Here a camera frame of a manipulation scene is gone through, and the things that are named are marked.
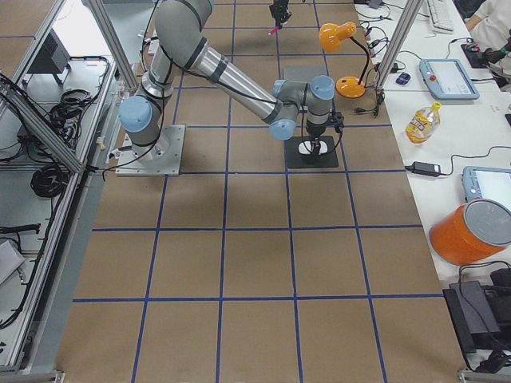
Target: plastic bottle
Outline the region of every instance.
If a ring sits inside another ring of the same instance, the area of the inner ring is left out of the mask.
[[[434,130],[440,125],[438,110],[442,104],[435,102],[430,107],[419,109],[412,121],[406,126],[406,135],[414,144],[421,144],[428,140]]]

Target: white table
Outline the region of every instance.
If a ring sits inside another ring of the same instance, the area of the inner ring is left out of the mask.
[[[406,0],[390,0],[389,3],[404,6]],[[362,14],[373,17],[387,13],[382,8],[378,10],[368,6],[356,6],[356,8]],[[372,26],[385,30],[388,38],[392,38],[402,12],[395,7],[390,9],[390,17],[393,20],[371,23]],[[465,24],[453,3],[450,3],[449,12],[454,25],[453,34],[432,34],[429,21],[418,15],[401,50],[410,50],[423,58],[446,58],[450,41],[455,38],[469,37]],[[383,38],[383,33],[373,29],[370,37],[371,39]],[[470,67],[459,46],[463,42],[457,41],[450,45],[449,58],[459,59],[472,78],[489,78],[489,70]],[[373,58],[374,63],[382,60],[384,51]],[[404,164],[411,164],[414,161],[430,162],[439,164],[443,172],[449,172],[450,156],[453,154],[478,156],[485,155],[489,148],[495,145],[511,146],[511,127],[504,117],[505,113],[511,113],[508,109],[511,105],[511,93],[501,92],[493,81],[476,84],[481,94],[478,100],[442,102],[440,109],[442,122],[438,130],[424,144],[412,144],[404,133],[405,127],[417,109],[433,104],[435,99],[427,90],[419,73],[419,60],[409,53],[400,53],[398,60],[406,64],[405,71],[412,76],[411,81],[406,86],[398,85],[395,79],[399,73],[391,74],[384,88],[386,108]],[[510,161],[511,150],[494,149],[485,159],[455,158],[454,173],[449,177],[431,178],[407,173],[426,237],[435,223],[465,202],[461,183],[461,173],[465,166],[510,168]],[[440,257],[431,245],[430,249],[442,286],[447,287],[449,283],[456,282],[458,267]],[[486,260],[501,259],[511,262],[511,247]],[[490,282],[489,272],[500,267],[501,265],[496,265],[493,268],[468,270],[464,275],[467,278]]]
[[[396,6],[405,6],[406,0],[390,0],[390,4],[395,4]],[[456,58],[458,59],[466,72],[469,74],[470,78],[473,79],[486,79],[491,78],[488,69],[474,69],[470,66],[470,63],[465,57],[465,54],[461,51],[460,45],[464,44],[465,41],[456,41],[450,44],[450,53],[449,53],[449,43],[457,38],[469,38],[470,34],[467,31],[465,24],[461,17],[459,16],[456,7],[452,2],[450,2],[449,12],[450,19],[454,26],[453,34],[434,34],[430,29],[430,22],[427,18],[417,15],[415,18],[415,23],[412,25],[410,32],[400,50],[409,50],[411,52],[416,53],[421,58]],[[365,14],[366,16],[378,17],[380,15],[386,15],[388,11],[385,8],[380,8],[374,10],[369,6],[355,6],[357,11]],[[392,34],[398,24],[398,20],[401,16],[402,11],[399,8],[390,6],[390,18],[392,20],[382,20],[380,22],[372,22],[371,26],[377,26],[385,31],[386,36],[389,39],[392,39]],[[427,14],[426,10],[423,9],[421,11],[423,14]],[[385,37],[385,34],[378,29],[373,29],[370,33],[371,41],[374,39],[381,39]],[[380,43],[374,50],[378,52],[383,46],[383,43]],[[386,49],[383,49],[378,55],[373,57],[373,63],[380,62],[385,54]],[[386,80],[385,90],[394,91],[394,90],[410,90],[410,91],[427,91],[427,87],[424,84],[422,79],[422,75],[418,70],[419,59],[414,55],[403,52],[400,53],[397,59],[403,62],[406,65],[406,68],[403,72],[411,75],[410,82],[407,85],[399,85],[396,84],[395,80],[399,76],[400,73],[392,73]],[[495,84],[494,81],[487,82],[478,82],[475,84],[476,88],[479,92],[500,92],[500,89]]]

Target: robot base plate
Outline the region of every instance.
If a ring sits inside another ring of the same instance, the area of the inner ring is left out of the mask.
[[[117,168],[115,170],[118,176],[178,176],[181,166],[181,154],[183,152],[184,130],[185,125],[164,126],[161,134],[165,135],[170,147],[157,160],[141,163],[134,161],[126,167]],[[126,135],[123,146],[131,145],[131,140]],[[135,159],[133,152],[128,150],[121,152],[119,157],[119,165],[127,164]]]

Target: lamp base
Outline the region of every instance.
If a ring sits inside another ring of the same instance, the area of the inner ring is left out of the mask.
[[[354,76],[341,77],[335,83],[337,91],[346,98],[359,98],[366,92],[366,85],[363,81],[358,83],[358,78]]]

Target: black mat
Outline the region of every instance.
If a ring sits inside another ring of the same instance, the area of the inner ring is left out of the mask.
[[[327,144],[328,152],[335,146],[334,137],[321,136],[321,141]],[[301,155],[298,152],[298,145],[302,143],[302,137],[291,137],[284,141],[284,155],[286,158],[286,167],[288,169],[315,169],[315,168],[338,168],[339,161],[337,152],[324,154],[321,156]]]

